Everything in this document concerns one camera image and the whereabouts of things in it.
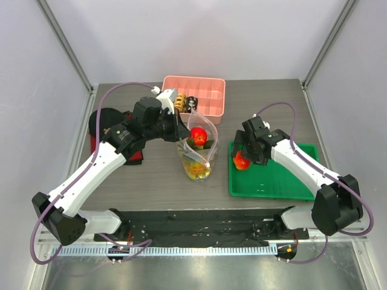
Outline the red fake apple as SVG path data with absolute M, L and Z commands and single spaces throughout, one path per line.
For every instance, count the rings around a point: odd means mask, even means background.
M 207 132 L 202 127 L 193 127 L 187 142 L 193 146 L 204 146 L 207 142 Z

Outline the red fake tomato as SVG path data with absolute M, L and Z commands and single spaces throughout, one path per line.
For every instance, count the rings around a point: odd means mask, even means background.
M 241 150 L 237 151 L 236 155 L 232 158 L 232 160 L 236 169 L 240 171 L 247 170 L 251 165 L 250 160 L 242 156 Z

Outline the clear zip top bag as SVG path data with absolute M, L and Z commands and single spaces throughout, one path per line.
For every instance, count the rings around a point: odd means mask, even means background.
M 209 177 L 220 142 L 216 126 L 204 115 L 192 111 L 186 123 L 190 135 L 177 143 L 183 169 L 191 180 Z

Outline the yellow fake banana bunch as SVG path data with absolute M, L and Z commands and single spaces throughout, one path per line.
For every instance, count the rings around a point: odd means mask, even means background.
M 187 176 L 192 180 L 206 179 L 211 173 L 210 168 L 198 162 L 183 161 L 183 167 Z

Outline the fake pineapple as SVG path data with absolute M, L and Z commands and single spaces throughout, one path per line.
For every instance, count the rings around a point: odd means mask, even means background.
M 194 151 L 201 151 L 210 149 L 214 143 L 214 140 L 194 140 L 194 139 L 187 139 L 186 141 L 187 145 L 192 148 Z

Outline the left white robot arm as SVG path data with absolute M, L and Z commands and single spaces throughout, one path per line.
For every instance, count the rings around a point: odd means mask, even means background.
M 163 91 L 135 103 L 130 118 L 105 132 L 93 154 L 60 186 L 49 194 L 37 193 L 32 204 L 40 223 L 67 246 L 87 234 L 107 234 L 121 241 L 129 233 L 129 222 L 116 209 L 84 211 L 83 203 L 113 171 L 123 166 L 148 141 L 161 138 L 177 142 L 190 133 L 174 107 L 177 92 Z

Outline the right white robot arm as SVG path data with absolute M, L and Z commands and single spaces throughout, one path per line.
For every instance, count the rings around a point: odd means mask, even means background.
M 273 223 L 275 235 L 288 238 L 298 228 L 316 228 L 332 236 L 363 218 L 363 205 L 357 179 L 341 176 L 303 152 L 280 129 L 270 130 L 260 116 L 242 123 L 236 131 L 232 158 L 240 155 L 254 165 L 265 166 L 270 160 L 290 171 L 314 196 L 311 207 L 291 207 Z

